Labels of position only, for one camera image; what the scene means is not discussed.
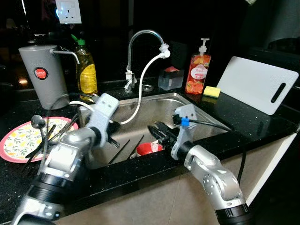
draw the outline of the blue clip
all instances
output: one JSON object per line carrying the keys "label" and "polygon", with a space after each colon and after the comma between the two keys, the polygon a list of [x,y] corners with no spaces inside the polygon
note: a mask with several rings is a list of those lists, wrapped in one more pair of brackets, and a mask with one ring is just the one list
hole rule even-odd
{"label": "blue clip", "polygon": [[181,118],[181,125],[182,126],[189,126],[189,119],[188,118]]}

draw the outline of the chrome faucet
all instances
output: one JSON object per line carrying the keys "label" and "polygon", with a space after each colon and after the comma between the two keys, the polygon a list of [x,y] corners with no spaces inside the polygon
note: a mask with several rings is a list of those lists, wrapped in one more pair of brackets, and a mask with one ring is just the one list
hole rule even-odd
{"label": "chrome faucet", "polygon": [[128,65],[126,68],[127,84],[124,87],[126,92],[131,92],[132,89],[135,87],[136,78],[135,78],[135,74],[132,73],[132,71],[131,71],[131,49],[132,49],[133,41],[141,34],[152,34],[152,35],[156,36],[161,43],[161,46],[159,49],[162,53],[165,52],[166,50],[168,50],[168,47],[169,47],[166,43],[164,43],[164,40],[162,39],[162,37],[153,30],[141,30],[132,36],[132,38],[129,41],[129,45],[128,45]]}

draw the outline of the metal pipe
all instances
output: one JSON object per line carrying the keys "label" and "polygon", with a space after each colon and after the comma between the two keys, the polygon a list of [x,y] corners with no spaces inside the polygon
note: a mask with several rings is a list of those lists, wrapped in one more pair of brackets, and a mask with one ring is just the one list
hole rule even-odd
{"label": "metal pipe", "polygon": [[141,34],[152,34],[152,35],[156,36],[159,39],[161,44],[164,44],[164,40],[162,39],[162,37],[157,32],[155,32],[154,30],[141,30],[141,31],[135,33],[132,36],[132,38],[130,39],[130,42],[129,42],[129,45],[128,45],[128,66],[127,66],[128,70],[131,70],[131,48],[132,48],[132,43]]}
{"label": "metal pipe", "polygon": [[77,55],[74,52],[56,51],[56,50],[51,49],[50,53],[51,54],[68,54],[68,55],[73,55],[75,57],[75,60],[76,60],[77,64],[80,64],[79,59],[78,59]]}

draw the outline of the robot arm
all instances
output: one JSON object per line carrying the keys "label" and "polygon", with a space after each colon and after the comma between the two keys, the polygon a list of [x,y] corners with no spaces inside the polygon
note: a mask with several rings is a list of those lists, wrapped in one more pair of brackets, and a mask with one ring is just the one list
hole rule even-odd
{"label": "robot arm", "polygon": [[92,160],[90,150],[103,147],[108,140],[106,130],[119,101],[103,94],[94,106],[87,127],[67,133],[50,152],[41,173],[22,199],[12,225],[51,224],[60,217],[63,205],[80,189]]}
{"label": "robot arm", "polygon": [[[196,120],[193,105],[176,109],[180,118]],[[170,148],[175,160],[184,161],[184,166],[202,184],[221,225],[253,225],[254,220],[246,204],[234,174],[224,168],[220,160],[200,145],[193,144],[195,123],[181,123],[178,136],[161,122],[149,130],[159,142]]]}

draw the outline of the red soap bottle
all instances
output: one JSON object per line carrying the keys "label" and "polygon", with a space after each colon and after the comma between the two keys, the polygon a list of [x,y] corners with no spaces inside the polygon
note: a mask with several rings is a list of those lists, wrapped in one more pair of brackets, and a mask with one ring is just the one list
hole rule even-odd
{"label": "red soap bottle", "polygon": [[199,53],[192,56],[189,66],[185,88],[185,92],[189,94],[201,94],[203,92],[204,81],[210,64],[211,56],[204,54],[207,50],[205,42],[209,38],[201,38],[201,40],[203,40],[203,45],[199,48]]}

